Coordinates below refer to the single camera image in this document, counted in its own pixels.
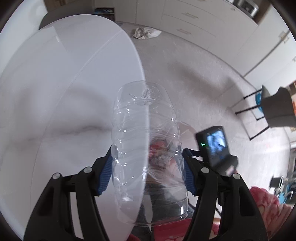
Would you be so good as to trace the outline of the clear plastic bottle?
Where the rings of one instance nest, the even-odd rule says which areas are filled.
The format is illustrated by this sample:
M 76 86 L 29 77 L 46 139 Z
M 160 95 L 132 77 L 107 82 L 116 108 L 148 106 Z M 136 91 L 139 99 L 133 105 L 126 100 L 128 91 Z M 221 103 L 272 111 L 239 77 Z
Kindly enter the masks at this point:
M 185 219 L 185 161 L 166 90 L 147 81 L 123 85 L 113 108 L 111 137 L 118 218 L 137 226 Z

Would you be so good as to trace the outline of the dark grey chair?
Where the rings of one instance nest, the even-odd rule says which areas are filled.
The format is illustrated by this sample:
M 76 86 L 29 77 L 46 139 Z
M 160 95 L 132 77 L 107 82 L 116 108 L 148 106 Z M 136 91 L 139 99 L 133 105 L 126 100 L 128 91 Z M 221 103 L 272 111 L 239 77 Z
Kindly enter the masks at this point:
M 255 95 L 256 93 L 260 92 L 262 94 L 261 97 L 261 104 L 255 105 L 253 107 L 236 111 L 235 114 L 241 114 L 253 109 L 256 109 L 258 107 L 262 107 L 263 110 L 263 117 L 267 122 L 267 127 L 261 130 L 259 133 L 254 135 L 253 137 L 249 137 L 249 140 L 253 140 L 254 138 L 258 137 L 265 131 L 267 131 L 270 128 L 295 128 L 295 109 L 293 105 L 293 100 L 290 95 L 290 92 L 284 88 L 280 87 L 278 91 L 274 95 L 270 95 L 267 88 L 262 85 L 262 87 L 247 95 L 244 96 L 243 99 L 246 99 L 248 97 L 251 97 L 252 95 Z

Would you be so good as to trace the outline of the crumpled cloth on floor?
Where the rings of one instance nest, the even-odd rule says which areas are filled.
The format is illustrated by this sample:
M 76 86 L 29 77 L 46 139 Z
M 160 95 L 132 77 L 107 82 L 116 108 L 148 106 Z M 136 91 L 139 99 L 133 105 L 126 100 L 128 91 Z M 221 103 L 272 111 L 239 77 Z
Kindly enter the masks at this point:
M 162 31 L 150 27 L 138 27 L 133 33 L 133 37 L 138 40 L 146 40 L 158 37 Z

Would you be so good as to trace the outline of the white cabinet wall unit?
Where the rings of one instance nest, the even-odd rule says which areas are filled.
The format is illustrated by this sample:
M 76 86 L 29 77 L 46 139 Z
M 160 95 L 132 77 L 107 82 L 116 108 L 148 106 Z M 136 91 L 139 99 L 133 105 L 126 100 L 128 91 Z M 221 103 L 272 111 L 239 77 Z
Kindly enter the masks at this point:
M 45 1 L 42 25 L 96 14 L 162 30 L 209 51 L 251 85 L 295 86 L 295 38 L 270 1 Z

